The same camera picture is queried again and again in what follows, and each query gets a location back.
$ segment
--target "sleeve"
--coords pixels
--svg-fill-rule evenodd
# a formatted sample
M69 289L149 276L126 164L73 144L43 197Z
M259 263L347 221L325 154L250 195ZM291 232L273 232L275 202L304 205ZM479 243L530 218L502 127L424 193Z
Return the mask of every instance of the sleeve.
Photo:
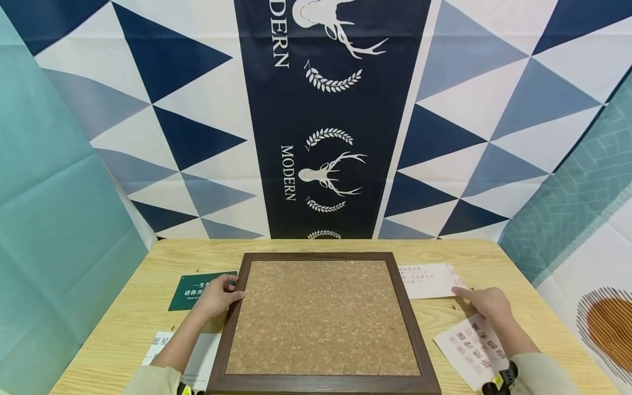
M178 395L181 380L182 374L173 368L141 366L131 378L123 395Z
M527 353L511 359L518 367L512 394L580 395L573 381L550 355Z

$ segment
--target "wooden frame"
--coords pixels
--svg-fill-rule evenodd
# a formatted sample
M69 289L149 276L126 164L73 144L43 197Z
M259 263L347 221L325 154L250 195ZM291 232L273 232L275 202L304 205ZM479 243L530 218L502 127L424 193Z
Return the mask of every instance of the wooden frame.
M364 375L244 375L225 374L241 302L232 305L224 325L217 355L209 378L209 394L440 394L441 388L404 282L399 275L395 258L390 252L345 253L245 253L241 261L237 291L246 290L253 261L265 260L383 260L391 277L399 309L408 331L420 376L364 376Z

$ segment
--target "green card with white text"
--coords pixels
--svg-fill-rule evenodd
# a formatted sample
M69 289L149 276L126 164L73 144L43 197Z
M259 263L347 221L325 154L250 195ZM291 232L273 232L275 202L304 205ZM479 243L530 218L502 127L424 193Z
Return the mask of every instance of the green card with white text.
M195 302L202 294L206 284L208 284L211 280L218 278L222 274L237 276L237 272L219 272L180 277L180 282L178 283L176 292L173 294L173 299L169 305L169 311L191 310Z

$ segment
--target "white triangle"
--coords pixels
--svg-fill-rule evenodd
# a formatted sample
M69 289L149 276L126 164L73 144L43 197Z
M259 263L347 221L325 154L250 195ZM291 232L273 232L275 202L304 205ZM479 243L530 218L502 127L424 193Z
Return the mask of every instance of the white triangle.
M447 0L525 54L533 53L557 0Z
M463 198L463 200L500 216L513 218L548 177L540 176L499 186L478 195Z
M254 136L241 61L214 68L155 105L246 140Z
M265 211L265 200L262 196L248 199L242 203L226 207L203 218L221 224L270 236L268 217Z
M183 173L209 179L224 186L263 196L257 148L253 140L194 164Z
M90 143L95 148L122 152L178 170L152 106L106 130Z
M396 216L387 217L386 219L403 226L408 226L419 232L438 237L458 201L458 199L455 199L451 202L405 212Z
M497 68L417 104L489 141L528 60Z
M134 192L130 200L198 217L185 181L180 173Z
M166 28L241 59L234 0L114 0Z
M497 243L498 239L501 237L502 231L508 223L509 220L506 220L498 222L497 224L485 226L484 228L473 229L462 233L447 234L445 236L441 236L441 238L447 240L491 240Z
M440 191L461 197L489 143L471 147L399 170Z
M209 234L206 233L204 224L199 218L192 219L173 228L165 229L156 233L157 236L167 239L207 239Z
M534 56L603 103L632 64L632 17Z
M586 131L601 106L506 135L492 144L540 169L553 172Z
M42 68L86 77L151 102L111 3L35 60Z

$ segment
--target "paper note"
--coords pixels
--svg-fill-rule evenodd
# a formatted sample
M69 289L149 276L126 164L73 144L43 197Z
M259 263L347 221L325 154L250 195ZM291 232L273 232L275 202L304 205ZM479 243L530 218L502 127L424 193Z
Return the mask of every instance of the paper note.
M453 286L466 288L451 264L399 266L399 273L409 299L454 296Z
M434 341L474 391L509 367L501 342L479 313L439 334Z
M174 310L191 310L195 302L200 298L204 287L211 280L218 278L222 274L227 273L237 276L237 272L221 272L208 274L194 274L192 276L180 277L180 282L173 294L173 299L169 305L169 311Z
M221 333L203 333L198 337L197 343L195 343L189 364L185 369L185 376L182 380L196 391L206 391L221 335ZM173 332L158 332L152 345L149 346L147 355L145 355L145 359L143 359L141 365L149 365L172 336Z

